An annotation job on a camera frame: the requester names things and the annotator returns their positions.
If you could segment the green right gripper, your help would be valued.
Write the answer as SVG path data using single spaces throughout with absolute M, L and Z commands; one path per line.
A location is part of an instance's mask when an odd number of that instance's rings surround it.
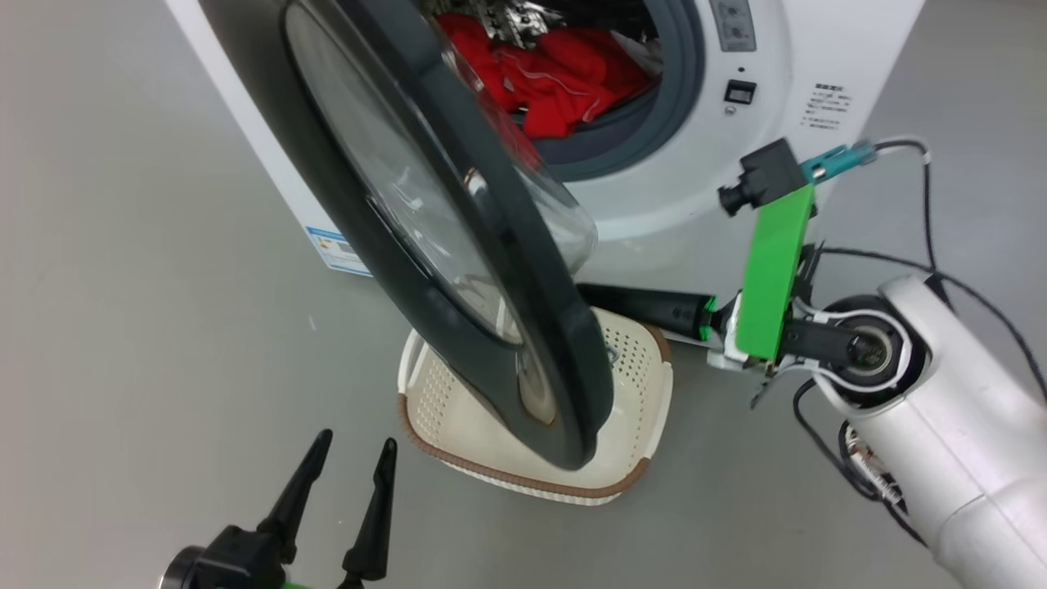
M 744 371 L 777 362 L 815 206 L 816 186 L 804 184 L 757 209 L 743 286 L 726 321 L 721 350 L 708 352 L 710 366 Z M 577 288 L 588 305 L 685 338 L 708 340 L 718 331 L 713 295 L 598 284 Z

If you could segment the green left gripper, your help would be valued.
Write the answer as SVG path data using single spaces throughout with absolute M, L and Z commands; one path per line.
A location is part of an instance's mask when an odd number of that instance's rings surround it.
M 293 564 L 298 556 L 299 526 L 312 485 L 324 471 L 326 458 L 333 440 L 332 429 L 322 429 L 310 445 L 306 455 L 290 480 L 281 492 L 269 514 L 258 523 L 258 533 L 276 538 L 279 560 L 283 565 Z M 337 585 L 304 584 L 298 579 L 288 579 L 280 589 L 362 589 L 364 582 L 376 582 L 388 575 L 389 533 L 392 533 L 393 499 L 398 461 L 398 444 L 388 438 L 383 443 L 373 478 L 374 491 L 366 514 L 357 533 L 354 545 L 343 558 L 344 577 Z

